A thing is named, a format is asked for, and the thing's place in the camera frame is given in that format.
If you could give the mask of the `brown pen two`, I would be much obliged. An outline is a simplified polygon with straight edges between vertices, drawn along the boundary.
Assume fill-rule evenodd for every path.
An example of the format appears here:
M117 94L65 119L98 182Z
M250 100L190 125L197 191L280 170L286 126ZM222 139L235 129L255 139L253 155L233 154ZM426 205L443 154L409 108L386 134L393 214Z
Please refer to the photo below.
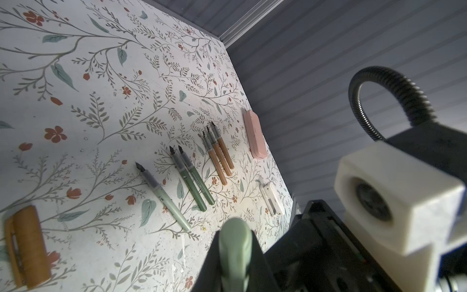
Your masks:
M215 139L214 134L210 131L210 128L208 126L206 128L207 128L207 134L209 136L210 143L211 143L212 147L214 148L214 151L215 151L215 153L216 153L216 155L217 155L217 157L218 157L218 159L219 159L219 161L220 161L220 163L222 165L222 168L223 168L225 174L227 176L231 176L232 175L231 169L229 168L229 166L227 164L227 161L226 161L226 159L224 157L224 154L221 151L221 148L220 148L217 140Z

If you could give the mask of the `brown pen cap three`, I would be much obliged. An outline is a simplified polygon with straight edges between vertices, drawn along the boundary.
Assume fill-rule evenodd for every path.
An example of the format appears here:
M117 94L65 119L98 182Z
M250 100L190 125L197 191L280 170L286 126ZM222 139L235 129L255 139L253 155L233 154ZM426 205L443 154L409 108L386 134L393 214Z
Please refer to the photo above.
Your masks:
M36 207L14 213L5 221L4 230L15 285L32 290L50 280L51 266Z

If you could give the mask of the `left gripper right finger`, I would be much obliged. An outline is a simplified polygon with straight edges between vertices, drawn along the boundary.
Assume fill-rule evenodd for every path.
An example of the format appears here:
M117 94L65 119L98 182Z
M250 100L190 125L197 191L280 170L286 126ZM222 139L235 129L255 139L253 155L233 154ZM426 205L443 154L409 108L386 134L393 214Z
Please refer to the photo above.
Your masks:
M250 292L279 292L276 279L257 240L252 241L251 262L249 265Z

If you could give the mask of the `brown pen one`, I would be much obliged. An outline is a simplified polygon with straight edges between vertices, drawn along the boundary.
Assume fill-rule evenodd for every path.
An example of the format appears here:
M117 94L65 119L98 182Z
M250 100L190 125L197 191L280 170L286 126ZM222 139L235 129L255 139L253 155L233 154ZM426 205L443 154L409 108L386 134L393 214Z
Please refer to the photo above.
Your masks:
M214 130L214 136L215 136L215 139L217 140L217 142L219 143L219 146L226 158L226 161L227 161L227 164L229 166L230 169L234 169L234 164L233 164L233 161L232 161L232 158L227 150L227 147L226 147L226 144L223 140L223 138L221 137L221 134L220 134L220 130L218 129L218 127L213 123L211 122L211 126Z

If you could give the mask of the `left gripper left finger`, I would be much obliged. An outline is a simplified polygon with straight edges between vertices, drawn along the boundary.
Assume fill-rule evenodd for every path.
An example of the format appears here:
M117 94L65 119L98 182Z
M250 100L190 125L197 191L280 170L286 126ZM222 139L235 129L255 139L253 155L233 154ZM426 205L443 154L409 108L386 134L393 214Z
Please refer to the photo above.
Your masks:
M217 231L191 292L222 291L219 238Z

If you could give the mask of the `green pen cap three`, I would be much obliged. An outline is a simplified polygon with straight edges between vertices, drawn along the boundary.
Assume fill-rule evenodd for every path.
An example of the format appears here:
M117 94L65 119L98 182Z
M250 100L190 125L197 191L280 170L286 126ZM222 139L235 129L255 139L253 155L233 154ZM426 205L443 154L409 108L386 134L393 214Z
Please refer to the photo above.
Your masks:
M224 292L245 292L252 258L252 231L245 221L231 218L220 230L221 284Z

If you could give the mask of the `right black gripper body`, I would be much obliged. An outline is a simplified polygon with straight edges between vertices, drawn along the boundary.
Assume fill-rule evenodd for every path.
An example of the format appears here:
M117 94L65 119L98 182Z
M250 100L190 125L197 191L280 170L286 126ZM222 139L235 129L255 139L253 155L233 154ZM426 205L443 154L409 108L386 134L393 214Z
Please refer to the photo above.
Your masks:
M323 200L309 201L265 257L283 292L400 290Z

